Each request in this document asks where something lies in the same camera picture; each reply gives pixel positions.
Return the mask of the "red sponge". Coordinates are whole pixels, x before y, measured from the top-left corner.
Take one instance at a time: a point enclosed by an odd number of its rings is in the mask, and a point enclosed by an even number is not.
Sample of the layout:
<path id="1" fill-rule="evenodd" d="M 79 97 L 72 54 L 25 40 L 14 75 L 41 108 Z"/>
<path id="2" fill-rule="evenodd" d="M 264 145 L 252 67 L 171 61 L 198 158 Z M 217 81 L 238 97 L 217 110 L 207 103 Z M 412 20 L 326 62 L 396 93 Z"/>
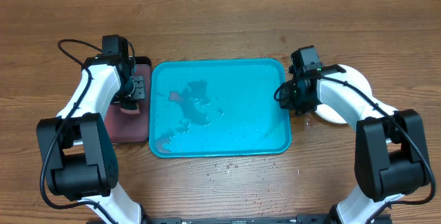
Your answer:
<path id="1" fill-rule="evenodd" d="M 135 103 L 134 105 L 130 105 L 126 108 L 120 108 L 120 110 L 125 114 L 139 114 L 139 104 Z"/>

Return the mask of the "dark tray with red water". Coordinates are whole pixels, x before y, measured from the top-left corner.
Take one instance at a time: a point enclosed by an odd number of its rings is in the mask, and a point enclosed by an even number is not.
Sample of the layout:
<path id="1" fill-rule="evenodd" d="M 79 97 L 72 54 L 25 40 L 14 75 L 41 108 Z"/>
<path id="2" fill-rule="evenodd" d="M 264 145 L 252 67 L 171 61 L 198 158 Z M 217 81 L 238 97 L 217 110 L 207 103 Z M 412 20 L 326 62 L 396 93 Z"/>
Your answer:
<path id="1" fill-rule="evenodd" d="M 143 143 L 149 138 L 152 63 L 148 57 L 136 57 L 135 92 L 137 110 L 124 110 L 111 104 L 105 127 L 113 144 Z"/>

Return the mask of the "white pink plate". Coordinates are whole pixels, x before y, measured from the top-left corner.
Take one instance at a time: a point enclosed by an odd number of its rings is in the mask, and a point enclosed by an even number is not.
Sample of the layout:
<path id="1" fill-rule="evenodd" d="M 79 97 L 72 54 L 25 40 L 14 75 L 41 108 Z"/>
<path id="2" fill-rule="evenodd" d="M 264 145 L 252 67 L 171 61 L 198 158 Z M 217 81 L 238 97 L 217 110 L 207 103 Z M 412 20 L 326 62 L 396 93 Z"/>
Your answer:
<path id="1" fill-rule="evenodd" d="M 340 64 L 346 73 L 347 76 L 351 79 L 351 84 L 356 86 L 359 90 L 363 91 L 366 95 L 372 95 L 371 86 L 367 80 L 367 78 L 361 74 L 356 69 L 348 66 Z M 347 124 L 347 122 L 331 107 L 325 104 L 320 104 L 316 107 L 315 113 L 322 119 L 335 123 L 335 124 Z"/>

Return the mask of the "teal plastic tray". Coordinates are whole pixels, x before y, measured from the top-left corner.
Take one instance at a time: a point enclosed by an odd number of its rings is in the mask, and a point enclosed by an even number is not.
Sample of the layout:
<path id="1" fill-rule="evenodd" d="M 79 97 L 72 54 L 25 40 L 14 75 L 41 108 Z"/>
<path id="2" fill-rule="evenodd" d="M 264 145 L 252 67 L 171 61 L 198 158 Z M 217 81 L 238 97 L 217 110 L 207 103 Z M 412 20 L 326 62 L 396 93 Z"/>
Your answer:
<path id="1" fill-rule="evenodd" d="M 275 59 L 164 62 L 152 72 L 150 137 L 160 158 L 280 154 L 291 145 Z"/>

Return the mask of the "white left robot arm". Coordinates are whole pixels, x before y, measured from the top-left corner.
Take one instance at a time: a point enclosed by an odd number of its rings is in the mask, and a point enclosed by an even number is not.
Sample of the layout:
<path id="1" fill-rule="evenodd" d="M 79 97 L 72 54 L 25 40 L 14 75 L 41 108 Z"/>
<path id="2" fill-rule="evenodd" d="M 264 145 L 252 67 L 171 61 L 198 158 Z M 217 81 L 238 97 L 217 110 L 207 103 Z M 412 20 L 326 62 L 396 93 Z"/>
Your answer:
<path id="1" fill-rule="evenodd" d="M 42 158 L 39 189 L 58 210 L 88 206 L 104 223 L 150 223 L 119 184 L 119 165 L 104 118 L 121 88 L 115 65 L 83 65 L 68 104 L 37 124 Z"/>

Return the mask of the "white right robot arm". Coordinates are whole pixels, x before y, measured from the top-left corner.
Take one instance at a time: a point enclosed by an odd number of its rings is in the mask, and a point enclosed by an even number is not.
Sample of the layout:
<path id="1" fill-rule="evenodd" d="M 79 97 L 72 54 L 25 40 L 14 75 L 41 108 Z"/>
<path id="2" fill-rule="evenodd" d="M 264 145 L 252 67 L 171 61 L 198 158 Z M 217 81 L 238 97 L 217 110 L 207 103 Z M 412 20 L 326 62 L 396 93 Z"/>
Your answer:
<path id="1" fill-rule="evenodd" d="M 390 223 L 382 215 L 385 209 L 433 200 L 436 181 L 422 118 L 415 110 L 397 110 L 357 88 L 341 65 L 289 71 L 292 79 L 274 92 L 282 109 L 300 116 L 327 105 L 356 133 L 357 185 L 332 206 L 324 223 Z"/>

